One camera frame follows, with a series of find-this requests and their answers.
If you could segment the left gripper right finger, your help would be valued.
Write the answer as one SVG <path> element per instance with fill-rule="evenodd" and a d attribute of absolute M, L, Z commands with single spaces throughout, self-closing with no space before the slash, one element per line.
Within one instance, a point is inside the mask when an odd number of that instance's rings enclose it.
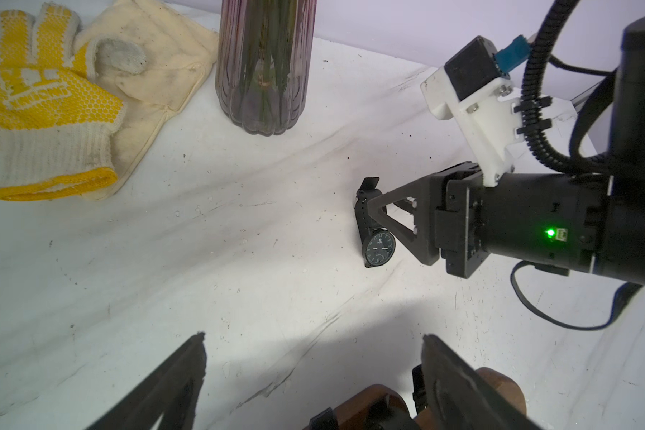
<path fill-rule="evenodd" d="M 426 400 L 438 429 L 537 429 L 437 336 L 423 338 Z"/>

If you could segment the black watch pair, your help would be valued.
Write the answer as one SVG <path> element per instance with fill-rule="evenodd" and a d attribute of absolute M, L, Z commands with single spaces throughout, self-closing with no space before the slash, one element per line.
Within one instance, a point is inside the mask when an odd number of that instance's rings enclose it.
<path fill-rule="evenodd" d="M 396 249 L 394 235 L 370 216 L 368 203 L 382 194 L 376 188 L 378 177 L 366 177 L 356 193 L 354 213 L 361 241 L 361 254 L 366 268 L 385 265 Z"/>

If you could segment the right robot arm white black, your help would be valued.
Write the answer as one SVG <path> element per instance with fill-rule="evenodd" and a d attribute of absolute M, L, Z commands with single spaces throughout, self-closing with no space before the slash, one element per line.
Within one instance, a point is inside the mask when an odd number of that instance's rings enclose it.
<path fill-rule="evenodd" d="M 475 160 L 389 193 L 366 178 L 355 214 L 367 267 L 403 244 L 464 279 L 492 254 L 587 272 L 621 281 L 611 321 L 645 287 L 645 17 L 625 28 L 619 66 L 600 75 L 561 153 L 546 137 L 542 84 L 575 7 L 556 1 L 533 37 L 504 49 L 476 37 L 422 83 L 430 111 L 456 120 Z"/>

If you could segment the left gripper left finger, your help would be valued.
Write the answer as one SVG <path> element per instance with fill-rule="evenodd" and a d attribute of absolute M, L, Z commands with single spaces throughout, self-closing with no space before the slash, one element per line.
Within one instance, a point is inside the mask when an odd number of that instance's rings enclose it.
<path fill-rule="evenodd" d="M 90 428 L 191 429 L 206 374 L 204 339 L 191 336 Z"/>

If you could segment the wooden watch stand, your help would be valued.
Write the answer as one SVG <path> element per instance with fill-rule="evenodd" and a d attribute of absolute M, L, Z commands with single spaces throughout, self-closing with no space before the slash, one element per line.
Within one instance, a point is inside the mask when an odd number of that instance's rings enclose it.
<path fill-rule="evenodd" d="M 429 350 L 412 370 L 417 415 L 394 390 L 374 384 L 309 421 L 309 429 L 534 429 L 514 380 L 488 367 L 470 368 L 450 351 Z"/>

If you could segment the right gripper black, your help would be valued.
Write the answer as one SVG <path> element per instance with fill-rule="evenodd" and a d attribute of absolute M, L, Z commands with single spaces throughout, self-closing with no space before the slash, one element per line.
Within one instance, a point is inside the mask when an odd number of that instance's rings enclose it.
<path fill-rule="evenodd" d="M 591 272 L 605 223 L 608 180 L 599 175 L 505 174 L 494 187 L 472 162 L 421 177 L 368 201 L 368 211 L 424 265 L 469 278 L 502 255 Z M 409 229 L 382 210 L 414 215 Z M 435 239 L 427 215 L 434 215 Z"/>

